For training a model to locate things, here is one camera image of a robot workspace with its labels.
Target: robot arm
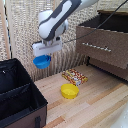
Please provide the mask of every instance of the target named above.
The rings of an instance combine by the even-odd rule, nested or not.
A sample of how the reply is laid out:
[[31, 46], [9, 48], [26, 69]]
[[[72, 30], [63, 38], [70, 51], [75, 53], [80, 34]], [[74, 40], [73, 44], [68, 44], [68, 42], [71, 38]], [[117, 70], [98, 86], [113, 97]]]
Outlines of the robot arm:
[[39, 13], [39, 35], [42, 42], [33, 44], [33, 54], [38, 57], [62, 49], [60, 35], [68, 29], [66, 20], [73, 12], [89, 7], [98, 0], [63, 0], [53, 12], [46, 10]]
[[40, 15], [39, 34], [42, 39], [50, 41], [55, 37], [56, 29], [73, 13], [89, 7], [99, 0], [63, 0], [56, 10], [47, 18]]

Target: black basket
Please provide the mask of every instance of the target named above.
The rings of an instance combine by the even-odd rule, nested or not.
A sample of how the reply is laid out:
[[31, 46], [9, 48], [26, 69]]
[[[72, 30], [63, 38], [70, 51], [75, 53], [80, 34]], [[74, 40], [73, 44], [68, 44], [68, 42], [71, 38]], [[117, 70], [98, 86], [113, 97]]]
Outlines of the black basket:
[[0, 62], [0, 128], [46, 125], [47, 101], [17, 59]]

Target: wooden cabinet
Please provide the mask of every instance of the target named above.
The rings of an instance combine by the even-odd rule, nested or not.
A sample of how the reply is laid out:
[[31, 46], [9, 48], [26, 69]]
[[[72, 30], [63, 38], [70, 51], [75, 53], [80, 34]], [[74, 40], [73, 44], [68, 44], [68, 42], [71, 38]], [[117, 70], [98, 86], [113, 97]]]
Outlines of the wooden cabinet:
[[[95, 30], [113, 11], [111, 9], [111, 11], [100, 10], [99, 12], [98, 16], [76, 27], [76, 38]], [[103, 62], [101, 65], [106, 63], [109, 68], [114, 66], [123, 70], [123, 72], [127, 70], [128, 13], [123, 13], [123, 10], [121, 10], [121, 12], [118, 11], [118, 13], [113, 15], [98, 30], [78, 39], [76, 41], [76, 51], [89, 56], [91, 60], [94, 59], [100, 64]]]

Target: yellow object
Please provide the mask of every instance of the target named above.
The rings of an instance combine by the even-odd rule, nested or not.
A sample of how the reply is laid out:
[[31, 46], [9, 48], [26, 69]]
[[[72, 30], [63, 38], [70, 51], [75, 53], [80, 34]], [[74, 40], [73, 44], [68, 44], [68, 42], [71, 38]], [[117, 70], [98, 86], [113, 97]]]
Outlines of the yellow object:
[[67, 99], [73, 99], [77, 96], [79, 89], [73, 84], [63, 84], [61, 86], [61, 94]]

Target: woven wall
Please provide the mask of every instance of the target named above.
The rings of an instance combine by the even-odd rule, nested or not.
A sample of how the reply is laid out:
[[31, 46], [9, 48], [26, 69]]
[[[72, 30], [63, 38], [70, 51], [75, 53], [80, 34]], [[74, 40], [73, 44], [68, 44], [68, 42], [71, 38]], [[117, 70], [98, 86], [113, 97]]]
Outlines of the woven wall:
[[2, 26], [2, 19], [0, 14], [0, 61], [7, 60], [7, 52], [5, 47], [5, 38]]
[[[63, 42], [75, 38], [76, 26], [95, 16], [97, 8], [117, 7], [122, 2], [115, 1], [101, 0], [89, 8], [72, 14], [68, 18], [69, 30], [62, 36]], [[52, 55], [52, 62], [48, 68], [40, 70], [32, 63], [34, 56], [31, 46], [41, 40], [38, 34], [38, 13], [41, 10], [52, 9], [53, 0], [6, 0], [6, 7], [13, 57], [22, 62], [34, 81], [84, 63], [85, 55], [75, 52], [75, 41], [64, 43], [63, 49]]]
[[0, 0], [0, 61], [10, 58], [4, 3]]

